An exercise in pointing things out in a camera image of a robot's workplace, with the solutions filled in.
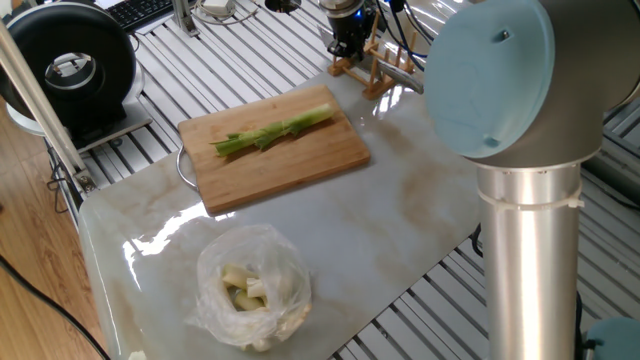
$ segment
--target green onion stalk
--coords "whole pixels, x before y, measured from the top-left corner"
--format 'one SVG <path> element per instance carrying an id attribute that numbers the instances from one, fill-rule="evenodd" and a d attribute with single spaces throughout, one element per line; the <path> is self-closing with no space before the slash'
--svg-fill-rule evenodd
<path id="1" fill-rule="evenodd" d="M 251 145 L 263 150 L 273 140 L 287 134 L 297 136 L 302 130 L 331 118 L 333 113 L 331 105 L 324 104 L 287 120 L 271 123 L 259 130 L 228 134 L 227 140 L 211 144 L 215 145 L 216 154 L 220 157 L 225 157 Z"/>

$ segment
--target cutting board handle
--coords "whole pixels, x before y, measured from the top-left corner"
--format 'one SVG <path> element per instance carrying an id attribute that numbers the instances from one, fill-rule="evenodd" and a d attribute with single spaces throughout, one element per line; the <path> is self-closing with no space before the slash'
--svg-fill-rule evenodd
<path id="1" fill-rule="evenodd" d="M 180 152 L 178 152 L 178 156 L 176 157 L 176 169 L 178 169 L 178 175 L 180 175 L 182 181 L 184 181 L 185 184 L 187 184 L 187 186 L 191 188 L 191 190 L 200 193 L 200 191 L 198 190 L 198 185 L 187 179 L 182 173 L 182 169 L 180 168 L 180 159 L 182 159 L 182 155 L 184 155 L 184 145 L 180 146 Z"/>

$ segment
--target wooden floor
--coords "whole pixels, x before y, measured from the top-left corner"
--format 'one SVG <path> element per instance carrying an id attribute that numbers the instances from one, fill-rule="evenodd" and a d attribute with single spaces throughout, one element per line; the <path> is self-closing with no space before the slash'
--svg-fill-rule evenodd
<path id="1" fill-rule="evenodd" d="M 68 213 L 56 214 L 45 185 L 51 167 L 42 138 L 19 130 L 7 118 L 4 101 L 0 106 L 0 253 L 104 346 L 78 234 Z M 0 360 L 21 359 L 99 356 L 71 325 L 0 270 Z"/>

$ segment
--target light blue joint cap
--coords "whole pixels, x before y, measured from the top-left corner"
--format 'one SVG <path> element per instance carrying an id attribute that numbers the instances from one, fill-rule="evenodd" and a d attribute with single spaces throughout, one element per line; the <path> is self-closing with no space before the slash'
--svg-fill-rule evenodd
<path id="1" fill-rule="evenodd" d="M 513 145 L 535 120 L 555 61 L 551 20 L 537 0 L 488 0 L 452 16 L 425 67 L 436 134 L 469 158 Z"/>
<path id="2" fill-rule="evenodd" d="M 595 323 L 588 340 L 596 342 L 594 360 L 640 359 L 640 322 L 613 318 Z"/>

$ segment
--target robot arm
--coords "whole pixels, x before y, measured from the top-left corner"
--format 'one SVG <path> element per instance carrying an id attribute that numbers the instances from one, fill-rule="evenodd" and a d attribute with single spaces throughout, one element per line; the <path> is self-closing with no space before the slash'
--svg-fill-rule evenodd
<path id="1" fill-rule="evenodd" d="M 438 136 L 478 165 L 491 359 L 574 358 L 580 164 L 638 96 L 629 0 L 489 0 L 429 53 Z"/>

